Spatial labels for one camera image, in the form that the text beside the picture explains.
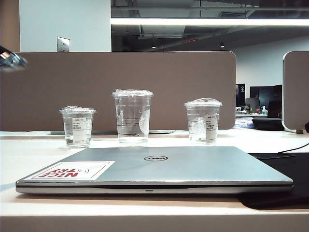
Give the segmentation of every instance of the spray bottle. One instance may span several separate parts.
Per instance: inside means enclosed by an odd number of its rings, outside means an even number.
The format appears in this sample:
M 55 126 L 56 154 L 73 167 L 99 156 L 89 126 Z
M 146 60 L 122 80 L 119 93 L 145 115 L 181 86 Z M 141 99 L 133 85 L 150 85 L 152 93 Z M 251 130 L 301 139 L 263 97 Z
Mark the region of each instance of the spray bottle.
M 265 115 L 266 114 L 266 109 L 265 109 L 265 106 L 262 105 L 263 109 L 262 109 L 262 114 Z

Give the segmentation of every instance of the cup lid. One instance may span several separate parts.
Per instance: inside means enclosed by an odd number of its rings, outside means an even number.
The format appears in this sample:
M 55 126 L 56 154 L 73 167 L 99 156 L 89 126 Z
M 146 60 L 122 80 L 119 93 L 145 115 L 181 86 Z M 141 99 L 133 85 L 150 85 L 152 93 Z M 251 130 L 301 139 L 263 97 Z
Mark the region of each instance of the cup lid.
M 186 107 L 220 107 L 222 102 L 213 98 L 199 98 L 193 101 L 188 101 L 184 104 Z
M 112 93 L 113 97 L 151 97 L 153 95 L 152 92 L 142 89 L 116 89 L 115 92 Z
M 84 114 L 84 113 L 95 113 L 97 110 L 92 108 L 82 108 L 79 106 L 66 106 L 59 110 L 60 113 L 65 114 Z

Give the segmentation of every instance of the ceiling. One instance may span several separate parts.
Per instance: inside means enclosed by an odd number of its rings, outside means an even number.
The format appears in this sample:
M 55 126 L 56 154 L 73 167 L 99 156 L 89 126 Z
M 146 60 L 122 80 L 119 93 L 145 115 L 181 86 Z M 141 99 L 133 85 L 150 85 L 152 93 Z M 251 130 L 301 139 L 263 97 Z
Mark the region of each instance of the ceiling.
M 111 0 L 112 17 L 308 19 L 307 0 Z M 112 51 L 211 51 L 309 35 L 308 27 L 112 25 Z

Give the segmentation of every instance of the dell logo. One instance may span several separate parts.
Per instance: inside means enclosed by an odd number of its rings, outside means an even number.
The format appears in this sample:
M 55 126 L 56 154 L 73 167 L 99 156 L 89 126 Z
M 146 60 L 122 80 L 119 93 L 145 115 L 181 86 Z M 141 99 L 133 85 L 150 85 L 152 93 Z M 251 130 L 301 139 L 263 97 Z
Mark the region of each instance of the dell logo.
M 166 156 L 147 156 L 144 158 L 146 161 L 164 161 L 168 158 Z

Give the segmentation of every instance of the plastic cup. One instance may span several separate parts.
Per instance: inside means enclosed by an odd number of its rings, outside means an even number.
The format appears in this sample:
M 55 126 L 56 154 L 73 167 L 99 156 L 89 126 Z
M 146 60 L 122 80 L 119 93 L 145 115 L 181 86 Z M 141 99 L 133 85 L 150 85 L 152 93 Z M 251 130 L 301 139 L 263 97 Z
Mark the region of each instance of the plastic cup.
M 153 93 L 148 90 L 116 89 L 112 96 L 115 99 L 119 142 L 130 144 L 147 142 Z
M 185 104 L 189 138 L 192 142 L 215 145 L 222 103 L 212 98 L 200 98 Z
M 62 114 L 65 139 L 69 148 L 89 147 L 94 109 L 67 106 L 59 110 Z

